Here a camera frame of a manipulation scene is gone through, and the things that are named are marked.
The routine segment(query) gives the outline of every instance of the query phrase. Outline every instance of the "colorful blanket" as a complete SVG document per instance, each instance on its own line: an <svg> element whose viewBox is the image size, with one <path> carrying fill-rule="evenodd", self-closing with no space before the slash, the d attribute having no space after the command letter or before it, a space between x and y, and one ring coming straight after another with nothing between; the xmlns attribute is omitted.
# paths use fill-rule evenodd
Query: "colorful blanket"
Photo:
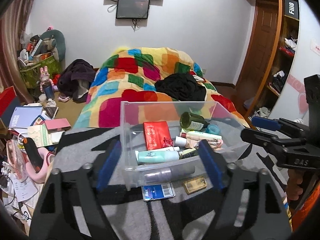
<svg viewBox="0 0 320 240"><path fill-rule="evenodd" d="M190 72L203 77L200 66L188 54L169 48L139 48L122 51L106 60L91 84L87 105L74 127L117 127L121 101L176 101L156 92L155 82L173 73ZM233 103L206 80L206 101L218 101L248 127Z"/></svg>

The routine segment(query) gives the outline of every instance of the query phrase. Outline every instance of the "blue notebook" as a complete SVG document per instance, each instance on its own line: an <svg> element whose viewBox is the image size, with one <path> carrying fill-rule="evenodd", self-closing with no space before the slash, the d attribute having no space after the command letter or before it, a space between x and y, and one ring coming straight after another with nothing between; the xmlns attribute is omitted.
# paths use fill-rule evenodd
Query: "blue notebook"
<svg viewBox="0 0 320 240"><path fill-rule="evenodd" d="M41 106L17 106L11 116L9 128L28 128L41 112Z"/></svg>

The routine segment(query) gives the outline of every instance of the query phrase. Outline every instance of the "green glass bottle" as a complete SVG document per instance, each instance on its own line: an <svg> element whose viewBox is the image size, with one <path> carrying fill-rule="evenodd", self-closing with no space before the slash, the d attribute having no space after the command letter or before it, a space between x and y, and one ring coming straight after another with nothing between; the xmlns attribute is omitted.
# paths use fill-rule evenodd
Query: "green glass bottle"
<svg viewBox="0 0 320 240"><path fill-rule="evenodd" d="M202 128L207 128L209 123L198 114L184 112L180 117L180 126L183 129L200 131Z"/></svg>

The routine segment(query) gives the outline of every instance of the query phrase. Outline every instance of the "dark purple jacket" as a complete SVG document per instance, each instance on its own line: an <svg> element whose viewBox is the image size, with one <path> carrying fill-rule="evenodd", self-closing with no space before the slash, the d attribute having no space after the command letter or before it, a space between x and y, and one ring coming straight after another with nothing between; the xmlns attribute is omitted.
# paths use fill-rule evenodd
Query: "dark purple jacket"
<svg viewBox="0 0 320 240"><path fill-rule="evenodd" d="M91 85L95 75L96 72L93 70L93 66L83 59L76 59L61 73L57 86L61 93L72 97L74 101L85 102L86 96L81 100L77 98L78 79L87 80Z"/></svg>

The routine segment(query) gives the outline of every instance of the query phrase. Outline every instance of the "hand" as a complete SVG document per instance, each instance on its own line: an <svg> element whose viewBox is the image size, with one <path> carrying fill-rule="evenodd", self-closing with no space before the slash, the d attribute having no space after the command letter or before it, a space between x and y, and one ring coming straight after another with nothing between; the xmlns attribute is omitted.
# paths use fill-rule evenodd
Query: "hand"
<svg viewBox="0 0 320 240"><path fill-rule="evenodd" d="M303 193L303 189L299 187L302 183L304 171L288 170L289 180L287 183L288 200L298 200L299 195Z"/></svg>

